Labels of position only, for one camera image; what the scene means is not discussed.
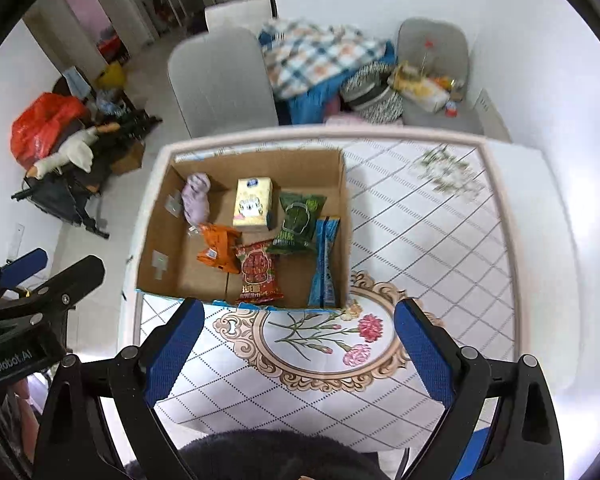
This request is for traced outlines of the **lilac cloth bundle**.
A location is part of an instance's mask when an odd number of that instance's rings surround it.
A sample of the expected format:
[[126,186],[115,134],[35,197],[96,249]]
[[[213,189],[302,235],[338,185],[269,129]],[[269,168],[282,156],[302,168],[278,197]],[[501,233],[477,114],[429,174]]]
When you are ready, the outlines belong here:
[[187,177],[182,189],[182,202],[185,219],[191,226],[198,226],[208,220],[210,188],[209,177],[203,172],[196,172]]

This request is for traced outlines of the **plaid blanket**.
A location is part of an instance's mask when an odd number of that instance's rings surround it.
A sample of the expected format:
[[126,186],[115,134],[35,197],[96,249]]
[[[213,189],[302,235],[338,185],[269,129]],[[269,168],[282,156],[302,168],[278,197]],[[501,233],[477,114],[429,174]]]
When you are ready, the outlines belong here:
[[272,18],[259,34],[274,96],[289,100],[332,77],[380,60],[385,40],[349,25],[322,26],[307,20]]

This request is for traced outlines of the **blue yellow long packet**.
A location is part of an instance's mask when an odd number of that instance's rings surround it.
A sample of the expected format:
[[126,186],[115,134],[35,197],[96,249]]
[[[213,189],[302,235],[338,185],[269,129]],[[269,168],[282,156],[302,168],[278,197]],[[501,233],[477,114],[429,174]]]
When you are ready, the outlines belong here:
[[319,218],[316,222],[316,265],[309,292],[308,306],[332,309],[337,307],[336,288],[330,270],[330,254],[340,226],[338,217]]

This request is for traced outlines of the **green jacket snack packet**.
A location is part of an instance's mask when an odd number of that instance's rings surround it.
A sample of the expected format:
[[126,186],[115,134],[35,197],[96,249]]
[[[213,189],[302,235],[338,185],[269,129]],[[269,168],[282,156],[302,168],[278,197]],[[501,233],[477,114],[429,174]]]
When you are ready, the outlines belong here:
[[315,252],[314,233],[326,200],[327,197],[320,194],[281,192],[279,203],[284,218],[278,234],[266,251],[271,255]]

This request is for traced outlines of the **orange snack packet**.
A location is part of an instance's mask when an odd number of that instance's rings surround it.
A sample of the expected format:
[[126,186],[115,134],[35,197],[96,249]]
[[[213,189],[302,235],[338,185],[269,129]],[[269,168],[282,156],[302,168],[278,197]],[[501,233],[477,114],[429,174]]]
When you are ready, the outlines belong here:
[[236,248],[242,233],[229,226],[211,223],[201,223],[198,231],[204,239],[204,248],[198,252],[197,261],[225,273],[239,274]]

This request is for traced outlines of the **yellow bear tissue pack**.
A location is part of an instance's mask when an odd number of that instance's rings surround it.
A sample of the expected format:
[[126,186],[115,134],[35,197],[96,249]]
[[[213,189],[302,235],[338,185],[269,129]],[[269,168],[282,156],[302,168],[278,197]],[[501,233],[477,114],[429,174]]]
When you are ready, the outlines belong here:
[[233,226],[241,231],[269,231],[273,225],[273,181],[269,177],[239,179]]

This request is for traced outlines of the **yellow bag on floor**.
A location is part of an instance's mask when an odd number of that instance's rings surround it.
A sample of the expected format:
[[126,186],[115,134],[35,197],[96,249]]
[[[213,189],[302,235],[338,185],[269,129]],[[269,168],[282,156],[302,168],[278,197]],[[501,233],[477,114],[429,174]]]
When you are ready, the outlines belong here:
[[127,79],[123,66],[116,61],[107,65],[95,79],[95,84],[100,90],[123,89]]

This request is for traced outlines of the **grey chair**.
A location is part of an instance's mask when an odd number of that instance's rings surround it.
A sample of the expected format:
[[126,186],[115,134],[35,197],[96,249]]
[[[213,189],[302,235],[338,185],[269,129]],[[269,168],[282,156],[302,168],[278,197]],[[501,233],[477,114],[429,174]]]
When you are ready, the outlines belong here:
[[221,27],[182,41],[168,75],[192,138],[278,125],[261,47],[248,29]]

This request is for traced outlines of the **white goose plush toy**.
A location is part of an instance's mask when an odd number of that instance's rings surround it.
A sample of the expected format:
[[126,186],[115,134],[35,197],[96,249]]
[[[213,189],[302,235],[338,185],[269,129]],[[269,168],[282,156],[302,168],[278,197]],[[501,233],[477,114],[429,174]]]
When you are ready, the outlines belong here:
[[68,164],[90,174],[94,162],[109,167],[128,143],[128,136],[118,122],[84,128],[68,136],[55,153],[37,160],[27,170],[26,177],[42,180],[46,174]]

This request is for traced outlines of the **red plastic bag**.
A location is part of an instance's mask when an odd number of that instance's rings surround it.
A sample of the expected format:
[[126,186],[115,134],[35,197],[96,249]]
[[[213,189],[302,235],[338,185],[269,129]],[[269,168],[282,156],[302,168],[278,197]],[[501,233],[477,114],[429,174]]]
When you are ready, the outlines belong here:
[[12,123],[10,151],[28,170],[46,157],[74,120],[87,120],[88,108],[75,96],[44,92]]

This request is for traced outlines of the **red jacket snack packet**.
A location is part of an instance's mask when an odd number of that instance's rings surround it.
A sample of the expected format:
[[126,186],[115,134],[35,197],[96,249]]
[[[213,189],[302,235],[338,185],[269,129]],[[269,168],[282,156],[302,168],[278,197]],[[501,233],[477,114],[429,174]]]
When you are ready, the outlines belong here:
[[246,304],[268,304],[283,298],[276,278],[275,255],[268,251],[272,240],[261,240],[236,248],[242,289],[238,300]]

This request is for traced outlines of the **brown cardboard box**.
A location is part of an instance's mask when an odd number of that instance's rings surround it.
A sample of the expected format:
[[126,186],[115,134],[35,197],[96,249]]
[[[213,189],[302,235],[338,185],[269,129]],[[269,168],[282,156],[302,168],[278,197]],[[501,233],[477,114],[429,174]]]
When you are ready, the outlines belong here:
[[[269,231],[241,231],[239,246],[261,240],[274,240],[284,213],[279,203],[281,192],[327,197],[320,218],[338,217],[340,226],[330,254],[330,270],[336,288],[337,307],[308,306],[315,272],[316,251],[275,255],[276,278],[283,298],[268,304],[246,304],[238,297],[242,276],[222,272],[197,261],[204,248],[198,226],[185,219],[182,189],[191,174],[203,172],[209,177],[209,218],[204,223],[233,226],[233,214],[239,179],[269,177],[273,181],[273,225]],[[283,148],[211,154],[197,160],[170,160],[158,177],[157,186],[146,195],[148,217],[140,228],[140,249],[135,287],[140,292],[172,298],[196,298],[208,304],[273,310],[340,310],[349,296],[350,212],[346,161],[342,151]]]

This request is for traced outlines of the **black white striped cushion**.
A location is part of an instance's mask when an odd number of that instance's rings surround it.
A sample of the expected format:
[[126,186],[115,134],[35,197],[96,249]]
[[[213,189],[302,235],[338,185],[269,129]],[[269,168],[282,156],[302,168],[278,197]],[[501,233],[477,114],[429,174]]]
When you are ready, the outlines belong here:
[[340,87],[343,103],[371,124],[402,122],[403,98],[389,82],[395,68],[383,62],[373,62],[360,68]]

